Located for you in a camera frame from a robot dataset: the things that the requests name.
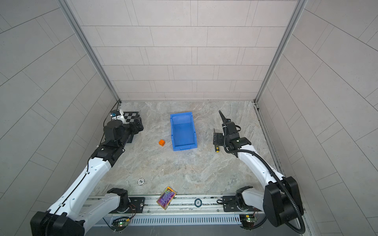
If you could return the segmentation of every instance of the white tile wall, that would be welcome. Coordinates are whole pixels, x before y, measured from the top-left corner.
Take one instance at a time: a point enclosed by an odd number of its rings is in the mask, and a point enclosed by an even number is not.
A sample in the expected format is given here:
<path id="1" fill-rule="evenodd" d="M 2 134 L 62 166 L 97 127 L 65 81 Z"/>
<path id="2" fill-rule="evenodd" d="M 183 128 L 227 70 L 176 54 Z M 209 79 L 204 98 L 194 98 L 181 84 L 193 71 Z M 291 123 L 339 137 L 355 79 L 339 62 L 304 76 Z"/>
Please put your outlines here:
<path id="1" fill-rule="evenodd" d="M 245 48 L 242 65 L 270 65 L 276 48 Z"/>
<path id="2" fill-rule="evenodd" d="M 198 65 L 235 65 L 239 48 L 200 47 L 197 52 Z"/>
<path id="3" fill-rule="evenodd" d="M 155 81 L 156 92 L 191 92 L 192 81 L 190 80 L 161 80 Z"/>
<path id="4" fill-rule="evenodd" d="M 309 85 L 354 140 L 378 128 L 378 111 L 326 64 Z"/>
<path id="5" fill-rule="evenodd" d="M 214 66 L 173 66 L 175 80 L 212 80 Z"/>
<path id="6" fill-rule="evenodd" d="M 252 80 L 257 66 L 219 66 L 218 80 Z"/>
<path id="7" fill-rule="evenodd" d="M 153 26 L 150 32 L 155 47 L 206 47 L 207 27 Z"/>
<path id="8" fill-rule="evenodd" d="M 315 136 L 319 135 L 336 121 L 336 118 L 303 78 L 299 79 L 290 96 L 293 98 Z"/>
<path id="9" fill-rule="evenodd" d="M 126 74 L 124 66 L 102 66 L 110 80 L 133 80 Z"/>
<path id="10" fill-rule="evenodd" d="M 167 66 L 129 66 L 134 80 L 169 80 Z"/>
<path id="11" fill-rule="evenodd" d="M 315 15 L 358 38 L 377 16 L 377 8 L 375 0 L 321 1 Z"/>
<path id="12" fill-rule="evenodd" d="M 307 82 L 322 63 L 320 58 L 293 35 L 283 54 Z"/>
<path id="13" fill-rule="evenodd" d="M 190 47 L 147 47 L 150 65 L 191 65 Z"/>
<path id="14" fill-rule="evenodd" d="M 9 79 L 55 46 L 36 20 L 1 33 L 0 41 L 0 72 Z"/>
<path id="15" fill-rule="evenodd" d="M 198 1 L 198 26 L 245 26 L 251 2 Z"/>
<path id="16" fill-rule="evenodd" d="M 96 26 L 96 29 L 105 47 L 153 46 L 150 28 L 146 26 Z"/>
<path id="17" fill-rule="evenodd" d="M 120 97 L 124 100 L 165 100 L 164 93 L 127 93 L 127 99 Z"/>
<path id="18" fill-rule="evenodd" d="M 361 96 L 378 87 L 378 51 L 342 30 L 334 28 L 317 55 Z"/>
<path id="19" fill-rule="evenodd" d="M 229 92 L 230 80 L 199 80 L 197 81 L 197 92 Z"/>
<path id="20" fill-rule="evenodd" d="M 312 49 L 328 23 L 316 15 L 303 11 L 301 20 L 297 23 L 293 35 L 309 49 Z"/>
<path id="21" fill-rule="evenodd" d="M 295 5 L 295 1 L 259 1 L 252 26 L 286 27 Z"/>
<path id="22" fill-rule="evenodd" d="M 0 226 L 4 234 L 15 235 L 20 221 L 23 221 L 29 213 L 29 209 L 36 201 L 51 173 L 51 170 L 33 162 L 28 162 L 25 165 L 25 168 L 0 199 L 0 209 L 2 210 Z M 13 211 L 17 211 L 18 214 L 10 218 L 9 215 Z"/>
<path id="23" fill-rule="evenodd" d="M 84 150 L 88 147 L 86 161 L 95 148 L 85 135 L 98 124 L 80 133 L 85 141 L 77 135 L 83 121 L 98 119 L 97 113 L 102 118 L 115 100 L 94 76 L 92 62 L 56 1 L 5 0 L 0 14 L 0 228 L 6 235 L 31 235 L 35 211 L 56 201 Z M 6 218 L 14 211 L 17 216 Z"/>
<path id="24" fill-rule="evenodd" d="M 38 146 L 53 128 L 47 120 L 35 111 L 29 110 L 10 130 L 0 139 L 1 183 L 0 192 L 5 193 L 13 180 L 26 165 Z"/>
<path id="25" fill-rule="evenodd" d="M 4 0 L 0 3 L 0 15 L 11 27 L 15 27 L 57 8 L 58 4 L 50 0 Z"/>
<path id="26" fill-rule="evenodd" d="M 377 1 L 309 0 L 259 102 L 313 235 L 376 234 L 377 31 Z"/>
<path id="27" fill-rule="evenodd" d="M 133 1 L 139 25 L 191 26 L 190 1 Z"/>
<path id="28" fill-rule="evenodd" d="M 72 0 L 83 25 L 131 25 L 124 0 Z"/>
<path id="29" fill-rule="evenodd" d="M 66 20 L 61 9 L 56 9 L 42 16 L 59 42 L 73 35 L 73 30 Z"/>
<path id="30" fill-rule="evenodd" d="M 286 27 L 261 27 L 256 47 L 277 47 Z"/>
<path id="31" fill-rule="evenodd" d="M 115 0 L 105 5 L 98 0 L 73 0 L 72 8 L 110 80 L 149 81 L 145 88 L 135 91 L 125 87 L 129 82 L 112 82 L 125 100 L 132 99 L 131 96 L 135 97 L 133 100 L 141 99 L 140 94 L 131 93 L 159 93 L 155 87 L 159 80 L 193 81 L 191 90 L 160 92 L 177 93 L 164 96 L 169 100 L 190 100 L 190 96 L 200 99 L 201 95 L 195 93 L 204 92 L 233 93 L 236 80 L 262 81 L 295 5 L 295 1 L 270 1 L 258 7 L 258 1 L 249 0 L 121 2 Z M 257 23 L 266 24 L 255 25 L 255 15 L 259 18 Z M 234 82 L 228 89 L 220 86 L 221 90 L 198 91 L 200 80 Z M 236 92 L 241 93 L 238 98 L 250 100 L 261 83 L 243 84 L 246 89 Z M 148 98 L 163 99 L 161 95 Z"/>
<path id="32" fill-rule="evenodd" d="M 33 61 L 23 72 L 46 92 L 79 60 L 75 47 L 66 39 Z"/>
<path id="33" fill-rule="evenodd" d="M 92 47 L 104 46 L 96 26 L 82 26 L 81 29 L 84 31 L 84 34 Z"/>
<path id="34" fill-rule="evenodd" d="M 4 101 L 0 103 L 0 136 L 4 136 L 43 94 L 43 90 L 22 71 L 0 86 L 0 100 Z"/>
<path id="35" fill-rule="evenodd" d="M 138 47 L 97 47 L 105 65 L 144 65 Z"/>
<path id="36" fill-rule="evenodd" d="M 261 27 L 209 27 L 207 46 L 255 47 L 260 30 Z"/>
<path id="37" fill-rule="evenodd" d="M 83 82 L 74 70 L 70 69 L 38 100 L 38 103 L 59 119 L 83 88 Z"/>

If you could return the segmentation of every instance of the black metal plate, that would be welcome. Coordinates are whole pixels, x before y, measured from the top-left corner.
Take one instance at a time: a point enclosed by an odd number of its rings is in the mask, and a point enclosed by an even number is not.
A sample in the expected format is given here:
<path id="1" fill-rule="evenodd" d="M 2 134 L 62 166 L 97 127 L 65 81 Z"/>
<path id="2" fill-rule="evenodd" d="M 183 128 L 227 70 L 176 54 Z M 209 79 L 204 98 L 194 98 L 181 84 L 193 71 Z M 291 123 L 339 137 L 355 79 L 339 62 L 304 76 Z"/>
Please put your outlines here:
<path id="1" fill-rule="evenodd" d="M 135 117 L 134 117 L 134 118 L 131 118 L 131 117 L 129 116 L 129 113 L 135 113 Z M 126 123 L 128 124 L 128 123 L 130 123 L 130 122 L 133 122 L 135 118 L 140 117 L 140 115 L 139 115 L 139 111 L 124 111 L 124 112 L 123 112 L 123 117 L 125 117 Z M 130 136 L 129 140 L 128 140 L 126 143 L 131 143 L 131 142 L 133 142 L 133 138 L 134 138 L 134 135 L 132 134 L 132 135 Z"/>
<path id="2" fill-rule="evenodd" d="M 143 207 L 144 207 L 144 197 L 130 197 L 130 203 L 133 204 L 136 207 L 136 213 L 142 213 L 143 212 Z M 116 210 L 109 212 L 111 214 L 119 214 Z M 123 214 L 132 214 L 134 213 L 131 208 L 129 208 L 126 212 Z"/>
<path id="3" fill-rule="evenodd" d="M 242 210 L 240 210 L 238 207 L 237 207 L 237 203 L 236 203 L 236 198 L 235 196 L 222 196 L 222 201 L 224 202 L 230 202 L 226 205 L 223 204 L 223 210 L 225 212 L 243 212 Z M 255 209 L 253 207 L 250 207 L 248 210 L 246 211 L 255 211 Z"/>
<path id="4" fill-rule="evenodd" d="M 224 136 L 222 133 L 214 133 L 213 144 L 223 146 L 223 139 L 224 139 Z"/>

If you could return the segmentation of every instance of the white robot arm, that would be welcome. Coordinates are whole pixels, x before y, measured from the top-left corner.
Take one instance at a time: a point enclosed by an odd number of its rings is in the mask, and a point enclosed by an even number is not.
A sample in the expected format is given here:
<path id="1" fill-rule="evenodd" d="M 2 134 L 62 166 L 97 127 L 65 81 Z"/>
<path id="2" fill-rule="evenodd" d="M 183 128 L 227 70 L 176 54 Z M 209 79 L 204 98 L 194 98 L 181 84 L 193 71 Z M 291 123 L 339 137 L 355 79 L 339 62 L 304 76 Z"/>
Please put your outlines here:
<path id="1" fill-rule="evenodd" d="M 240 209 L 254 207 L 264 211 L 266 216 L 260 225 L 268 219 L 276 227 L 287 224 L 296 232 L 304 233 L 301 217 L 303 207 L 296 181 L 267 164 L 248 139 L 239 137 L 235 124 L 224 118 L 221 112 L 220 114 L 223 120 L 223 135 L 220 135 L 223 137 L 225 151 L 243 161 L 265 189 L 264 192 L 252 186 L 239 189 L 236 194 L 237 206 Z M 85 212 L 80 212 L 96 184 L 124 152 L 124 146 L 131 135 L 143 130 L 140 118 L 125 124 L 121 116 L 123 117 L 122 110 L 112 111 L 115 119 L 104 127 L 105 141 L 88 159 L 82 173 L 48 211 L 39 211 L 34 215 L 30 222 L 33 236 L 83 236 L 109 212 L 125 212 L 131 207 L 127 190 L 113 188 Z M 295 218 L 298 218 L 300 229 L 289 224 Z"/>
<path id="2" fill-rule="evenodd" d="M 125 124 L 125 119 L 119 119 L 123 117 L 122 110 L 111 113 L 114 119 L 104 127 L 105 141 L 89 157 L 79 177 L 48 211 L 39 211 L 31 219 L 33 236 L 83 236 L 104 215 L 131 207 L 127 190 L 113 188 L 86 212 L 80 212 L 96 184 L 125 151 L 126 142 L 143 130 L 140 117 Z"/>

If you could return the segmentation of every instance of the wire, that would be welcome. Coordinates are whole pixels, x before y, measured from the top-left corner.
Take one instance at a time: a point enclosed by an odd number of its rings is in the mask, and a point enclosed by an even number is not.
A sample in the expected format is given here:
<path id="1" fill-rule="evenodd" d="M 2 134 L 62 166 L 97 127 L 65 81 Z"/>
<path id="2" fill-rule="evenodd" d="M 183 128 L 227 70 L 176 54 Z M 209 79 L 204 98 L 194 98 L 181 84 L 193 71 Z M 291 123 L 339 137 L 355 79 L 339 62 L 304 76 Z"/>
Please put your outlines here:
<path id="1" fill-rule="evenodd" d="M 108 222 L 106 222 L 106 220 L 104 219 L 104 217 L 103 217 L 102 219 L 105 221 L 105 223 L 108 225 L 108 227 L 109 227 L 111 230 L 114 230 L 114 229 L 112 229 L 112 228 L 110 227 L 110 225 L 108 224 Z"/>
<path id="2" fill-rule="evenodd" d="M 294 199 L 291 196 L 291 194 L 289 193 L 289 191 L 286 189 L 285 185 L 277 177 L 277 175 L 274 173 L 274 171 L 272 170 L 272 168 L 270 168 L 269 164 L 262 157 L 260 157 L 257 153 L 255 153 L 254 151 L 244 150 L 244 149 L 238 149 L 238 150 L 233 150 L 233 151 L 228 151 L 227 150 L 227 148 L 226 148 L 226 136 L 227 136 L 227 133 L 228 133 L 227 126 L 226 126 L 227 120 L 226 120 L 225 116 L 222 114 L 222 112 L 220 110 L 219 110 L 219 114 L 220 114 L 220 117 L 222 118 L 222 121 L 223 121 L 223 133 L 224 133 L 223 147 L 225 149 L 225 152 L 226 153 L 249 153 L 249 154 L 257 157 L 257 159 L 259 159 L 264 164 L 264 166 L 268 169 L 269 174 L 277 182 L 277 184 L 279 186 L 279 189 L 284 192 L 284 194 L 287 196 L 287 198 L 289 199 L 290 203 L 292 204 L 292 206 L 294 208 L 294 211 L 297 214 L 297 218 L 298 218 L 298 221 L 299 221 L 300 228 L 296 228 L 295 226 L 293 226 L 289 222 L 287 222 L 286 225 L 289 226 L 289 228 L 291 228 L 295 232 L 300 233 L 300 234 L 304 234 L 305 231 L 306 231 L 306 228 L 305 228 L 306 226 L 304 224 L 301 212 L 299 211 L 299 207 L 296 204 L 296 202 L 294 201 Z M 266 215 L 265 215 L 264 219 L 262 220 L 262 223 L 261 224 L 259 223 L 258 226 L 262 225 L 265 221 L 266 221 Z"/>
<path id="3" fill-rule="evenodd" d="M 257 225 L 252 226 L 251 228 L 246 228 L 246 230 L 253 230 L 255 228 L 259 228 L 261 225 L 263 225 L 265 223 L 266 219 L 267 219 L 267 217 L 265 216 L 262 219 L 262 221 L 260 221 L 260 223 L 258 223 Z"/>
<path id="4" fill-rule="evenodd" d="M 136 215 L 136 206 L 134 206 L 134 208 L 135 208 L 135 213 L 134 213 L 134 215 L 132 215 L 132 216 L 131 216 L 130 220 L 131 220 L 131 219 L 133 219 L 133 218 L 134 218 L 134 216 Z"/>
<path id="5" fill-rule="evenodd" d="M 117 109 L 118 109 L 119 104 L 121 103 L 121 100 L 119 99 L 119 100 L 114 104 L 114 106 L 113 106 L 112 109 L 109 111 L 109 113 L 112 112 L 113 108 L 116 106 L 117 103 L 118 103 L 118 105 L 117 105 Z M 108 118 L 108 115 L 106 115 L 106 117 L 105 117 L 105 119 L 104 119 L 104 122 L 102 123 L 102 126 L 103 126 L 103 127 L 105 127 L 105 121 L 106 121 L 106 118 Z M 102 138 L 101 138 L 101 140 L 100 140 L 100 144 L 101 144 L 101 142 L 102 142 L 104 136 L 105 136 L 105 132 L 102 134 Z"/>
<path id="6" fill-rule="evenodd" d="M 235 202 L 236 202 L 236 199 L 232 200 L 232 201 L 223 201 L 223 200 L 220 200 L 220 199 L 217 200 L 218 204 L 225 204 L 225 205 L 228 205 L 228 204 L 231 204 L 231 203 L 235 203 Z"/>
<path id="7" fill-rule="evenodd" d="M 112 107 L 112 109 L 116 106 L 116 104 L 120 104 L 120 102 L 121 102 L 121 100 L 119 99 L 115 104 L 114 104 L 114 106 Z M 80 183 L 84 180 L 84 178 L 87 176 L 87 174 L 89 174 L 89 160 L 91 159 L 91 157 L 89 157 L 88 158 L 88 160 L 87 160 L 87 171 L 86 171 L 86 173 L 85 173 L 85 175 L 83 176 L 83 178 L 81 179 L 81 181 L 76 185 L 76 187 L 72 190 L 72 192 L 67 196 L 67 198 L 62 202 L 62 204 L 64 204 L 64 202 L 65 201 L 67 201 L 67 199 L 71 196 L 71 194 L 76 190 L 76 188 L 80 185 Z"/>

